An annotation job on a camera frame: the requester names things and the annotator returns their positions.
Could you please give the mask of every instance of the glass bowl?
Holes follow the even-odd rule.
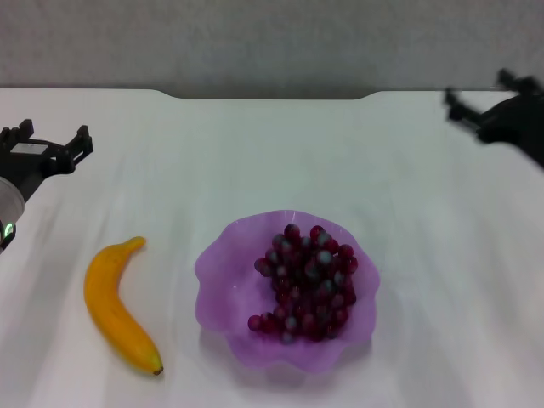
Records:
[[[276,306],[270,280],[253,264],[289,223],[298,225],[301,235],[308,235],[314,225],[322,226],[340,245],[349,244],[359,261],[352,275],[357,303],[333,340],[314,343],[299,338],[284,345],[276,337],[261,336],[247,327],[251,315],[271,312]],[[327,371],[346,347],[368,343],[376,326],[377,268],[345,228],[306,212],[273,211],[238,219],[196,260],[195,273],[200,282],[196,319],[204,329],[223,334],[232,353],[250,368],[285,362],[307,372]]]

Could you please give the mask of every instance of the white table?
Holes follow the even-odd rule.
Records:
[[[65,143],[87,124],[95,152],[42,184],[0,257],[0,406],[542,407],[544,173],[446,124],[441,98],[1,90],[0,126],[28,117],[35,138]],[[229,222],[275,209],[347,227],[382,271],[372,345],[327,374],[249,371],[195,320],[198,255]],[[83,302],[92,256],[132,235],[148,247],[122,298],[163,378],[128,369]]]

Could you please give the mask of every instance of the grape cluster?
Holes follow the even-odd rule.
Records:
[[[348,321],[357,301],[351,275],[359,264],[350,245],[338,245],[319,225],[301,236],[288,224],[254,266],[270,278],[278,304],[249,318],[252,332],[279,336],[284,344],[299,336],[320,342],[336,337]]]

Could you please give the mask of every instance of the gray wall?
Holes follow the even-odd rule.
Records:
[[[1,0],[0,86],[357,98],[544,78],[543,0]]]

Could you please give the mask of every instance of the banana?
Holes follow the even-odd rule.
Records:
[[[94,324],[128,363],[158,376],[163,370],[159,351],[117,292],[130,256],[144,245],[145,238],[136,236],[96,254],[85,276],[85,304]]]

